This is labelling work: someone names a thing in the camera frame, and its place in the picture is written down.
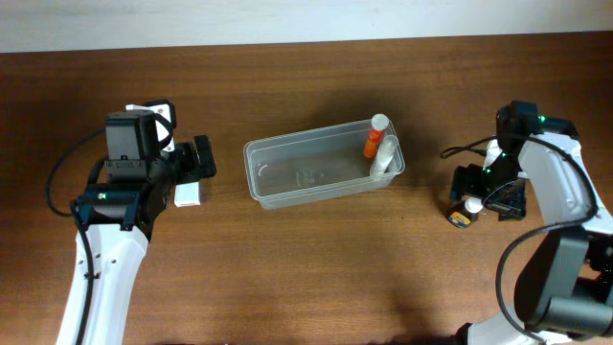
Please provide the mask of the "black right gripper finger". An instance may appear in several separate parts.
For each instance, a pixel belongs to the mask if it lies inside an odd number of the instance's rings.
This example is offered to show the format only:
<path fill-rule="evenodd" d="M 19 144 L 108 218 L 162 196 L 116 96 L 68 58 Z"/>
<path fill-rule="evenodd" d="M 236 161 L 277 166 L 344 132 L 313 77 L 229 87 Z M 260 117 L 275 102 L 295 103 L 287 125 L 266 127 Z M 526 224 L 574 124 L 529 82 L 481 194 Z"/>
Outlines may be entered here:
<path fill-rule="evenodd" d="M 527 213 L 526 181 L 518 178 L 498 187 L 483 199 L 483 206 L 497 213 L 499 221 L 522 220 Z"/>
<path fill-rule="evenodd" d="M 459 166 L 454 171 L 450 189 L 450 199 L 462 200 L 465 196 L 482 197 L 481 166 Z"/>

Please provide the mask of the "white green medicine box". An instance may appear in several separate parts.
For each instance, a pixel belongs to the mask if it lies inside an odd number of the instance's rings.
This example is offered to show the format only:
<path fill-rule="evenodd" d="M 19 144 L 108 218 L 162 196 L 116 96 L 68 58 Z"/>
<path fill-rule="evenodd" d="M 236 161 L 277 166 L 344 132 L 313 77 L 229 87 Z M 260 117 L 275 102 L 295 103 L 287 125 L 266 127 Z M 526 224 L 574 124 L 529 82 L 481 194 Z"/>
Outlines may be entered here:
<path fill-rule="evenodd" d="M 174 191 L 176 207 L 190 207 L 201 204 L 200 184 L 198 181 L 179 184 Z"/>

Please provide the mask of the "dark bottle white cap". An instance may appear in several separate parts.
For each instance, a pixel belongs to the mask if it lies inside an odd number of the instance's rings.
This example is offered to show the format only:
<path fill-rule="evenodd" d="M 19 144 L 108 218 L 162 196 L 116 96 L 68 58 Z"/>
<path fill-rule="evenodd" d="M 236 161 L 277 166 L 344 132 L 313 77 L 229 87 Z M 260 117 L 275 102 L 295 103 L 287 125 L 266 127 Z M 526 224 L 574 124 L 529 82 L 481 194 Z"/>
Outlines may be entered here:
<path fill-rule="evenodd" d="M 471 196 L 454 204 L 449 209 L 446 218 L 455 227 L 466 229 L 478 220 L 482 210 L 483 204 L 481 199 Z"/>

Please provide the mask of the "white spray bottle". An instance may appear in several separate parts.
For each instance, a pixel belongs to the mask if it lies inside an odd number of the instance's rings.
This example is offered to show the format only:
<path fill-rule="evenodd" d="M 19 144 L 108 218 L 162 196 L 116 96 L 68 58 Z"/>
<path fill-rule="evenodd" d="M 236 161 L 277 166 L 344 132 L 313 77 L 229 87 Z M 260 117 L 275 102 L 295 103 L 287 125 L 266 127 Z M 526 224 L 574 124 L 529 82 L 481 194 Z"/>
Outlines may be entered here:
<path fill-rule="evenodd" d="M 370 168 L 371 177 L 378 177 L 386 172 L 394 157 L 398 145 L 399 141 L 395 135 L 386 135 L 382 139 L 375 155 L 375 160 Z"/>

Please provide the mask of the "orange tube white cap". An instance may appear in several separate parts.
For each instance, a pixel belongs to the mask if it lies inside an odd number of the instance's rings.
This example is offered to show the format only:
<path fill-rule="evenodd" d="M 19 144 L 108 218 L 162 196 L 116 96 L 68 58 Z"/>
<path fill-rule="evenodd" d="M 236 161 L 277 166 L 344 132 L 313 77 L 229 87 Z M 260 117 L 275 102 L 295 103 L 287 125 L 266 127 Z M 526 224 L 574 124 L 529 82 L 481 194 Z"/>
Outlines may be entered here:
<path fill-rule="evenodd" d="M 388 117 L 382 113 L 375 114 L 371 119 L 371 128 L 368 138 L 363 149 L 363 155 L 366 158 L 374 158 L 377 152 L 377 146 L 382 140 L 385 130 L 390 121 Z"/>

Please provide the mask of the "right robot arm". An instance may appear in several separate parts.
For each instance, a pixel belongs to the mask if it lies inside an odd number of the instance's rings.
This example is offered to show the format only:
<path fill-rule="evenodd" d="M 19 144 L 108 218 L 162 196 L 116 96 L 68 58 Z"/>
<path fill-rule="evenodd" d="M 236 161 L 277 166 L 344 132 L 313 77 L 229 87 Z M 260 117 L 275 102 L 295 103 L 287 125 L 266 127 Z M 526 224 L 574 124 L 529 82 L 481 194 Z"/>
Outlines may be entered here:
<path fill-rule="evenodd" d="M 514 240 L 496 268 L 499 314 L 464 324 L 456 344 L 566 344 L 612 335 L 612 216 L 581 157 L 572 122 L 512 101 L 484 139 L 483 165 L 458 167 L 447 220 L 473 224 L 488 209 L 521 220 L 534 189 L 543 226 Z"/>

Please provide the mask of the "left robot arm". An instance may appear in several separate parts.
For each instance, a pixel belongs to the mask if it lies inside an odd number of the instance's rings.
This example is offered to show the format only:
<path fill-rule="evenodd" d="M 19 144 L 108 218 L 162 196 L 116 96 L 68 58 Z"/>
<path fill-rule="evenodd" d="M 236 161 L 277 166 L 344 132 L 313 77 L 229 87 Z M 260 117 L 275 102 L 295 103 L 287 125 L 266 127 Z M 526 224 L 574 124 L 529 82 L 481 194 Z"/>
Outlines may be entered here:
<path fill-rule="evenodd" d="M 155 220 L 170 204 L 199 205 L 200 181 L 216 175 L 208 137 L 176 143 L 175 128 L 171 103 L 108 115 L 107 154 L 66 214 L 77 226 L 76 262 L 57 343 L 122 343 Z"/>

